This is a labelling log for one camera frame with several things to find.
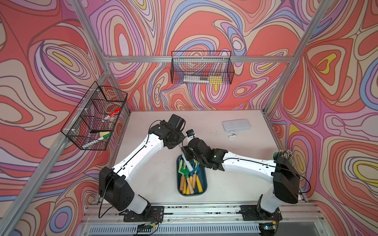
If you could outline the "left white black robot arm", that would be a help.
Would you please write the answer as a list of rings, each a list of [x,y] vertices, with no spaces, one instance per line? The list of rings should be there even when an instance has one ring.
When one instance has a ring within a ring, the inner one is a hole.
[[[98,185],[102,201],[107,201],[118,211],[143,214],[149,202],[132,189],[132,179],[161,149],[173,149],[183,142],[185,124],[186,121],[175,114],[168,121],[154,121],[146,138],[129,156],[112,168],[104,167],[99,173]]]

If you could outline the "light blue hand fork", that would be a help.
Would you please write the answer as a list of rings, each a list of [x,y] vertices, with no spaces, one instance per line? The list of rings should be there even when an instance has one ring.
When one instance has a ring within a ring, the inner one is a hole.
[[[187,154],[185,148],[183,146],[180,147],[180,150],[182,152],[182,158],[184,163],[186,164],[187,169],[189,170],[190,174],[192,175],[194,173],[194,168],[191,162],[189,161],[189,155]]]

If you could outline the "dark green hand rake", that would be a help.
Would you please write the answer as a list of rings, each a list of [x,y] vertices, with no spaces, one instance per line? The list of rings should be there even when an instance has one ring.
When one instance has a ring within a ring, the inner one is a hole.
[[[180,180],[180,192],[185,194],[186,191],[187,191],[187,181],[186,181],[186,178],[185,178],[185,175],[182,173],[182,170],[186,170],[186,164],[184,164],[184,166],[180,167],[179,169],[179,173],[182,175],[181,176],[181,180]]]

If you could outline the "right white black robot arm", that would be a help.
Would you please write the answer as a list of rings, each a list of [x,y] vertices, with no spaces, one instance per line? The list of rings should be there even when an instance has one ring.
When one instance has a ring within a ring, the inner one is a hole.
[[[274,213],[283,204],[298,203],[302,176],[287,159],[291,154],[289,150],[274,152],[270,160],[255,159],[226,149],[210,148],[199,138],[193,138],[181,150],[186,160],[196,160],[205,168],[238,172],[271,184],[259,198],[258,211]]]

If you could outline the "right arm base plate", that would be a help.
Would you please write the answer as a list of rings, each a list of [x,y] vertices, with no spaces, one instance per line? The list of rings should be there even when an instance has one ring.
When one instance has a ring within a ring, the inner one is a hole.
[[[274,213],[259,209],[257,205],[241,205],[239,213],[244,221],[281,221],[283,219],[279,208]]]

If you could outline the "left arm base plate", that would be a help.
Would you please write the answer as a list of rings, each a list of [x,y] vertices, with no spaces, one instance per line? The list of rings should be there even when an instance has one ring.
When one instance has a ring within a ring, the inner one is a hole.
[[[164,206],[147,206],[147,208],[141,213],[137,214],[133,211],[126,210],[124,212],[124,222],[153,222],[161,223],[164,218]]]

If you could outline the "teal storage box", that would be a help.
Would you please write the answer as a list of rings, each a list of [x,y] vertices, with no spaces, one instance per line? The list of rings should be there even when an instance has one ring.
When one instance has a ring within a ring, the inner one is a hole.
[[[202,164],[200,164],[196,160],[191,160],[191,164],[193,165],[194,168],[194,173],[191,175],[189,170],[186,167],[186,170],[182,170],[182,173],[185,175],[186,181],[187,181],[187,191],[185,194],[181,193],[179,188],[180,188],[180,180],[181,180],[181,174],[179,173],[180,167],[184,166],[184,161],[182,156],[180,155],[177,160],[176,160],[176,165],[177,165],[177,189],[179,193],[183,196],[189,197],[189,196],[197,196],[197,195],[202,195],[205,193],[207,190],[207,176],[205,172],[205,168]],[[203,192],[198,193],[197,192],[197,185],[196,185],[196,176],[199,176],[202,187],[203,187]]]

